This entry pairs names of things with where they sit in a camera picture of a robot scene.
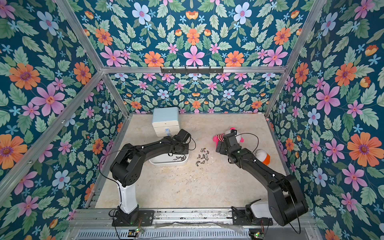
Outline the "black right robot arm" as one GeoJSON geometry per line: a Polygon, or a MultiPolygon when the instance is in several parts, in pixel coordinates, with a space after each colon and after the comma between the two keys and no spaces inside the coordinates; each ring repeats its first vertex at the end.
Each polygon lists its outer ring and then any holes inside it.
{"type": "Polygon", "coordinates": [[[223,136],[218,141],[216,152],[228,157],[230,164],[251,174],[267,190],[267,203],[255,203],[251,213],[258,219],[272,218],[280,226],[285,226],[309,210],[298,180],[292,175],[282,175],[262,161],[237,141],[234,132],[223,136]]]}

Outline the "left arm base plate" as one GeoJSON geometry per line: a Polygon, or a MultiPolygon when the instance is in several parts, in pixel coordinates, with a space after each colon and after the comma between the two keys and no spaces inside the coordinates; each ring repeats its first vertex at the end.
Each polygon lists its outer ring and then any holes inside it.
{"type": "Polygon", "coordinates": [[[151,226],[154,220],[155,211],[153,210],[141,210],[137,206],[131,213],[126,214],[117,208],[112,216],[113,227],[148,227],[151,226]]]}

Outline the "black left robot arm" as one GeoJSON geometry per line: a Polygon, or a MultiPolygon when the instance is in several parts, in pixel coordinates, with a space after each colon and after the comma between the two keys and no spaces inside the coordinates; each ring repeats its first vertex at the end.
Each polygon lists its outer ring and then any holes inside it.
{"type": "Polygon", "coordinates": [[[181,129],[175,136],[165,136],[146,145],[126,144],[110,166],[113,179],[120,193],[119,210],[129,215],[139,209],[136,199],[136,182],[144,164],[167,167],[180,165],[188,160],[192,140],[191,134],[181,129]]]}

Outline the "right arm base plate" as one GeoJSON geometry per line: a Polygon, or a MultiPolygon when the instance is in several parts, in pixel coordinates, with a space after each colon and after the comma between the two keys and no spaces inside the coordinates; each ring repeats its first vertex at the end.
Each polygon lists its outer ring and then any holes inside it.
{"type": "Polygon", "coordinates": [[[258,199],[247,204],[244,209],[231,207],[233,225],[272,226],[273,218],[268,206],[268,202],[261,202],[261,199],[258,199]]]}

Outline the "white storage tray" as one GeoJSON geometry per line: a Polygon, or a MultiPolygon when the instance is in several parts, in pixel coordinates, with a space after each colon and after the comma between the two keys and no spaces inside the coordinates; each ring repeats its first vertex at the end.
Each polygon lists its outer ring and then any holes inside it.
{"type": "Polygon", "coordinates": [[[172,163],[168,154],[159,155],[149,160],[149,162],[156,167],[173,167],[186,164],[188,159],[184,162],[172,163]]]}

